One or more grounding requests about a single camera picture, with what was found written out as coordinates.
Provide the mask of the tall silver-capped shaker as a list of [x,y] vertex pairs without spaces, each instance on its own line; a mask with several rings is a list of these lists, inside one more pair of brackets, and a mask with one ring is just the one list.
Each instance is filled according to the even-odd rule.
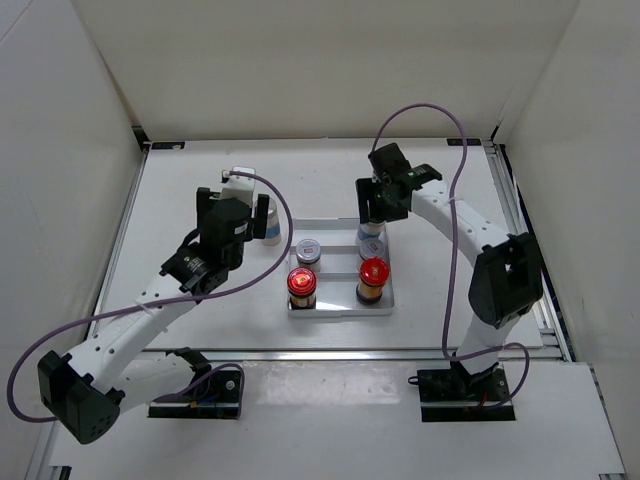
[[360,245],[364,240],[378,239],[384,241],[386,239],[386,223],[361,223],[356,230],[355,244]]
[[281,228],[280,228],[280,222],[279,222],[279,216],[278,216],[277,203],[273,198],[270,197],[266,236],[261,241],[266,246],[275,246],[280,242],[280,240],[281,240]]

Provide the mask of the short white-lid jar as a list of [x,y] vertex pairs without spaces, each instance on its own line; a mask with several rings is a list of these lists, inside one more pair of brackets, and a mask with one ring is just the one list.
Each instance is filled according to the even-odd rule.
[[321,254],[321,245],[314,239],[302,239],[296,245],[298,265],[313,272],[321,270]]
[[386,255],[386,243],[379,238],[366,238],[360,241],[357,257],[357,268],[370,259],[384,259]]

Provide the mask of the red-lid chili sauce jar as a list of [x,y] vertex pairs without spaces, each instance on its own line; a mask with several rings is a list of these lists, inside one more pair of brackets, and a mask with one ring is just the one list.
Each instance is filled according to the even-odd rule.
[[377,303],[383,295],[384,287],[390,277],[387,263],[378,257],[365,260],[359,269],[359,283],[356,296],[361,303]]
[[291,270],[287,277],[289,304],[292,309],[312,309],[316,304],[317,277],[307,268]]

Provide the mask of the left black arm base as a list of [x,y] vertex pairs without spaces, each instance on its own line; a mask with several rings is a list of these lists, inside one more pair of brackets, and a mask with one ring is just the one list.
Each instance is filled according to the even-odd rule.
[[185,393],[168,394],[150,404],[150,419],[239,420],[244,398],[245,371],[236,363],[213,366],[197,350],[181,348],[169,356],[185,360],[193,371]]

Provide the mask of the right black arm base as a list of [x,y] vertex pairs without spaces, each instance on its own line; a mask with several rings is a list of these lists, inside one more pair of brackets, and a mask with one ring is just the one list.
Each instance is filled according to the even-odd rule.
[[516,420],[505,372],[496,367],[480,379],[458,368],[418,370],[408,378],[418,388],[424,423],[511,422]]

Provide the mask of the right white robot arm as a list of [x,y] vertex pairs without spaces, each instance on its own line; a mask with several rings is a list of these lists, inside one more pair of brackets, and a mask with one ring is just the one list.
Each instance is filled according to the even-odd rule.
[[512,234],[455,198],[441,173],[428,164],[411,166],[399,146],[385,145],[368,156],[373,174],[356,181],[360,222],[382,224],[418,216],[452,243],[473,268],[468,301],[473,312],[451,362],[449,387],[470,400],[498,363],[499,349],[521,317],[543,295],[542,255],[530,233]]

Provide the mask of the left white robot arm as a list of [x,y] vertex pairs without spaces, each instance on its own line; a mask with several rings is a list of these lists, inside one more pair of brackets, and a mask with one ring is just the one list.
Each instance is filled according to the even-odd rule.
[[228,280],[243,260],[244,245],[266,233],[269,198],[255,205],[201,188],[205,206],[188,234],[139,295],[140,307],[119,315],[64,355],[53,351],[37,364],[42,403],[82,445],[104,435],[128,406],[133,381],[124,371],[173,321]]

